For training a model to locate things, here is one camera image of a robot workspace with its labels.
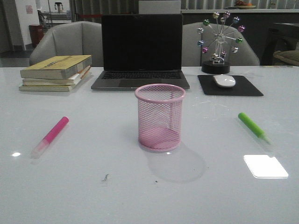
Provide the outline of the pink highlighter pen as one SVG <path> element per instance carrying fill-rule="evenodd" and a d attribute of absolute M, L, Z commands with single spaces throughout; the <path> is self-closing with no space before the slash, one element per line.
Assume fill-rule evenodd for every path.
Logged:
<path fill-rule="evenodd" d="M 38 159 L 45 152 L 47 147 L 51 142 L 57 137 L 57 135 L 63 130 L 63 128 L 68 124 L 69 118 L 62 117 L 53 128 L 45 135 L 41 142 L 32 150 L 31 158 Z"/>

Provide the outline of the green highlighter pen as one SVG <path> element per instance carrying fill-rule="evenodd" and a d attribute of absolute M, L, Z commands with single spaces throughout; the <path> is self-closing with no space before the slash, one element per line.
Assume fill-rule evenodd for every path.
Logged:
<path fill-rule="evenodd" d="M 238 118 L 257 138 L 263 140 L 269 145 L 272 145 L 272 141 L 266 132 L 260 128 L 247 114 L 241 112 L 238 114 Z"/>

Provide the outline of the pink mesh pen holder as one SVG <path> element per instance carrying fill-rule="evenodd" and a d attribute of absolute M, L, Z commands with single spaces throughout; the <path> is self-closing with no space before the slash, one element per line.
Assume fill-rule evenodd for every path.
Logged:
<path fill-rule="evenodd" d="M 171 151 L 181 142 L 183 88 L 148 84 L 135 90 L 138 104 L 138 141 L 155 152 Z"/>

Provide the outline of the grey laptop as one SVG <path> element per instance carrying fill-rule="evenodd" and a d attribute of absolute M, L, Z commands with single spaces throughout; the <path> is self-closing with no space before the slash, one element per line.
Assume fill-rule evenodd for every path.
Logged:
<path fill-rule="evenodd" d="M 92 90 L 134 90 L 147 84 L 190 88 L 181 70 L 181 14 L 104 15 L 101 26 L 104 70 Z"/>

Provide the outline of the white computer mouse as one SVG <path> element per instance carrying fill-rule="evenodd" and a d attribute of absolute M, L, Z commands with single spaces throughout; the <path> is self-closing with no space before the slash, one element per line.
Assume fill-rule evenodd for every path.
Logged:
<path fill-rule="evenodd" d="M 218 87 L 230 88 L 234 87 L 236 80 L 231 75 L 219 74 L 213 75 L 213 80 Z"/>

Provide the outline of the middle book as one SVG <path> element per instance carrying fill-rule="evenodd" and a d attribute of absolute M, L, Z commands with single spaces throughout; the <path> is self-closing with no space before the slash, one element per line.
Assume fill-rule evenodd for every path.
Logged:
<path fill-rule="evenodd" d="M 37 79 L 37 78 L 25 78 L 22 80 L 22 84 L 26 86 L 32 85 L 77 85 L 88 73 L 91 66 L 87 66 L 80 72 L 74 74 L 68 79 Z"/>

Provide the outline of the ferris wheel desk toy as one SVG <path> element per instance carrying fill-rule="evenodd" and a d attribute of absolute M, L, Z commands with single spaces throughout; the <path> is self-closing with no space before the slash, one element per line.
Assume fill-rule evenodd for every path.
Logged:
<path fill-rule="evenodd" d="M 225 23 L 227 19 L 231 16 L 229 11 L 220 13 L 213 12 L 213 18 L 216 20 L 217 29 L 212 29 L 212 39 L 209 41 L 209 44 L 206 44 L 206 41 L 199 40 L 197 45 L 201 48 L 201 53 L 206 54 L 209 52 L 210 45 L 214 45 L 214 52 L 211 54 L 208 61 L 202 62 L 202 71 L 208 74 L 227 74 L 230 72 L 230 64 L 225 61 L 225 57 L 228 55 L 228 51 L 224 49 L 223 44 L 230 46 L 232 53 L 237 53 L 239 50 L 238 46 L 231 45 L 228 43 L 229 40 L 233 40 L 236 44 L 243 42 L 241 37 L 231 37 L 233 33 L 228 32 L 228 29 L 231 26 L 226 26 Z"/>

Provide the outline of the black mouse pad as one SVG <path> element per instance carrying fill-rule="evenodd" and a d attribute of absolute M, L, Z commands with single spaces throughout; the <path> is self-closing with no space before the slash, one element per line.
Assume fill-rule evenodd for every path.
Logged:
<path fill-rule="evenodd" d="M 233 87 L 219 87 L 212 75 L 198 75 L 200 85 L 206 95 L 213 96 L 253 96 L 263 94 L 244 76 L 233 76 L 236 84 Z"/>

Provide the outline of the top yellow book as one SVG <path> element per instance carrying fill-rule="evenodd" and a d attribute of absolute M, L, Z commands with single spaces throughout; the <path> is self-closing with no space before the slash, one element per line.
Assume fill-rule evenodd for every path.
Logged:
<path fill-rule="evenodd" d="M 20 71 L 22 78 L 68 79 L 92 64 L 91 55 L 54 56 Z"/>

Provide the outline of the white box behind laptop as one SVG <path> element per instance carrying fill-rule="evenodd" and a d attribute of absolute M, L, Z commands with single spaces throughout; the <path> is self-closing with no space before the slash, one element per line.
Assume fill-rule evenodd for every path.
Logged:
<path fill-rule="evenodd" d="M 139 14 L 180 14 L 180 0 L 139 0 Z"/>

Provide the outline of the bottom book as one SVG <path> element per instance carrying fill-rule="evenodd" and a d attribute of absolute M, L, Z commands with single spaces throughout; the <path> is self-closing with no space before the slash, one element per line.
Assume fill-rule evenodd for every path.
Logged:
<path fill-rule="evenodd" d="M 82 81 L 86 76 L 89 75 L 89 70 L 83 74 L 76 74 L 75 79 L 72 84 L 43 84 L 43 85 L 25 85 L 21 84 L 19 86 L 20 91 L 53 91 L 53 92 L 68 92 L 74 89 L 80 81 Z"/>

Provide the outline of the red trash bin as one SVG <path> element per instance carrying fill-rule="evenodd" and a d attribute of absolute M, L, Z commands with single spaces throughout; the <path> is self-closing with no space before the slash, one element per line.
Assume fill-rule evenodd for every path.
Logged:
<path fill-rule="evenodd" d="M 44 36 L 42 25 L 29 25 L 32 46 L 36 47 Z"/>

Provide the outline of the fruit bowl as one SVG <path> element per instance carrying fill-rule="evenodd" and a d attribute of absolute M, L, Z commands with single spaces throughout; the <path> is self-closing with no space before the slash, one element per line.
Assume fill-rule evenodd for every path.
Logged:
<path fill-rule="evenodd" d="M 236 0 L 235 7 L 238 9 L 254 9 L 256 6 L 243 0 Z"/>

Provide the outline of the olive cushion at right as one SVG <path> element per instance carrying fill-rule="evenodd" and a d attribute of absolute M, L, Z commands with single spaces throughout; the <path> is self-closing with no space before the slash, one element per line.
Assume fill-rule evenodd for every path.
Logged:
<path fill-rule="evenodd" d="M 274 65 L 299 66 L 299 51 L 275 51 L 273 53 Z"/>

